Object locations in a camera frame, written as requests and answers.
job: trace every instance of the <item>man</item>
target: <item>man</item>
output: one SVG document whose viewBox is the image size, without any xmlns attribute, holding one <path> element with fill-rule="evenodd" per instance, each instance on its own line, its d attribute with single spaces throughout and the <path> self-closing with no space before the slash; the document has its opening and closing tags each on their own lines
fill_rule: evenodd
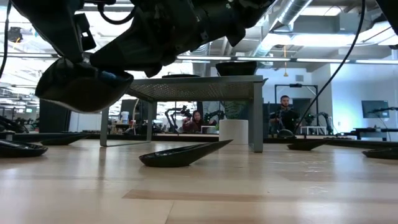
<svg viewBox="0 0 398 224">
<path fill-rule="evenodd" d="M 280 110 L 289 110 L 289 100 L 290 98 L 287 95 L 284 95 L 280 98 Z"/>
<path fill-rule="evenodd" d="M 293 112 L 293 108 L 291 106 L 289 106 L 289 96 L 287 95 L 283 95 L 280 98 L 280 108 L 277 110 L 277 112 L 275 113 L 275 118 L 271 119 L 271 122 L 277 125 L 277 129 L 281 130 L 281 129 L 288 129 L 289 131 L 294 131 L 295 129 L 295 118 L 296 118 L 296 114 Z M 281 119 L 282 117 L 282 121 L 283 121 L 283 126 L 280 125 L 279 123 L 279 119 Z"/>
<path fill-rule="evenodd" d="M 280 107 L 279 107 L 279 109 L 276 111 L 276 113 L 275 113 L 275 118 L 274 119 L 271 119 L 271 122 L 272 123 L 276 123 L 276 122 L 279 122 L 279 115 L 280 115 L 280 112 L 282 111 L 282 112 L 284 112 L 284 111 L 288 111 L 288 110 L 290 110 L 291 108 L 289 107 L 289 100 L 290 100 L 290 98 L 287 96 L 287 95 L 283 95 L 281 98 L 280 98 Z"/>
</svg>

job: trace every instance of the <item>metal mesh table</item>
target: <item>metal mesh table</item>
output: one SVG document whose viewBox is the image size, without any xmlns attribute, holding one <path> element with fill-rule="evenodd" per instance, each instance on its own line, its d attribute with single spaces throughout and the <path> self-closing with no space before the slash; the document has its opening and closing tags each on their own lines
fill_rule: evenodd
<svg viewBox="0 0 398 224">
<path fill-rule="evenodd" d="M 262 152 L 262 76 L 159 78 L 134 80 L 126 94 L 149 102 L 148 123 L 152 124 L 157 102 L 248 101 L 249 143 Z M 102 112 L 101 145 L 106 145 L 109 109 Z M 152 129 L 147 130 L 147 142 Z"/>
</svg>

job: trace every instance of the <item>monitor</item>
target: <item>monitor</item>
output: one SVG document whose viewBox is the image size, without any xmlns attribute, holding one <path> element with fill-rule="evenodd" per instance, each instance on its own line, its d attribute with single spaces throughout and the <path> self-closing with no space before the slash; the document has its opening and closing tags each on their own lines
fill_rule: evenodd
<svg viewBox="0 0 398 224">
<path fill-rule="evenodd" d="M 362 101 L 363 118 L 389 118 L 390 117 L 389 111 L 372 113 L 372 111 L 379 110 L 382 108 L 388 108 L 387 100 L 363 100 Z"/>
</svg>

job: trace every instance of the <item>black bowl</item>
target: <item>black bowl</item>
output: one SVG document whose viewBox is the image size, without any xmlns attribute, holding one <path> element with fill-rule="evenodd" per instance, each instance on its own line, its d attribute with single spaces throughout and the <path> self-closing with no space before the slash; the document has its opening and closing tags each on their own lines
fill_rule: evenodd
<svg viewBox="0 0 398 224">
<path fill-rule="evenodd" d="M 0 157 L 36 157 L 47 152 L 48 148 L 24 142 L 0 140 Z"/>
<path fill-rule="evenodd" d="M 43 146 L 67 146 L 75 141 L 88 138 L 88 136 L 90 136 L 90 134 L 72 135 L 64 138 L 43 140 L 40 143 L 42 143 Z"/>
<path fill-rule="evenodd" d="M 319 146 L 322 146 L 322 145 L 328 143 L 328 141 L 329 140 L 319 139 L 319 140 L 313 140 L 313 141 L 308 141 L 308 142 L 299 142 L 299 143 L 288 145 L 287 147 L 290 150 L 311 151 L 312 149 L 315 149 L 316 147 L 319 147 Z"/>
<path fill-rule="evenodd" d="M 362 152 L 368 158 L 374 159 L 398 159 L 398 148 L 375 149 Z"/>
<path fill-rule="evenodd" d="M 226 146 L 232 140 L 205 143 L 194 146 L 178 147 L 159 152 L 145 154 L 139 157 L 145 166 L 149 167 L 185 167 L 202 157 Z"/>
<path fill-rule="evenodd" d="M 162 78 L 195 78 L 200 77 L 199 75 L 191 75 L 191 74 L 173 74 L 173 75 L 164 75 Z"/>
<path fill-rule="evenodd" d="M 216 64 L 220 76 L 254 75 L 257 62 L 225 62 Z"/>
</svg>

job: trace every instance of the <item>white cylinder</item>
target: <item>white cylinder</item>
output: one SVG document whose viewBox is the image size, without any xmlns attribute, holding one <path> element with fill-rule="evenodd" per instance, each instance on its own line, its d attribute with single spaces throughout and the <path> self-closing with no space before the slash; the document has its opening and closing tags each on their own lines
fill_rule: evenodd
<svg viewBox="0 0 398 224">
<path fill-rule="evenodd" d="M 123 111 L 122 113 L 122 124 L 129 124 L 129 112 Z"/>
<path fill-rule="evenodd" d="M 219 141 L 233 139 L 230 144 L 249 144 L 248 120 L 221 120 Z"/>
</svg>

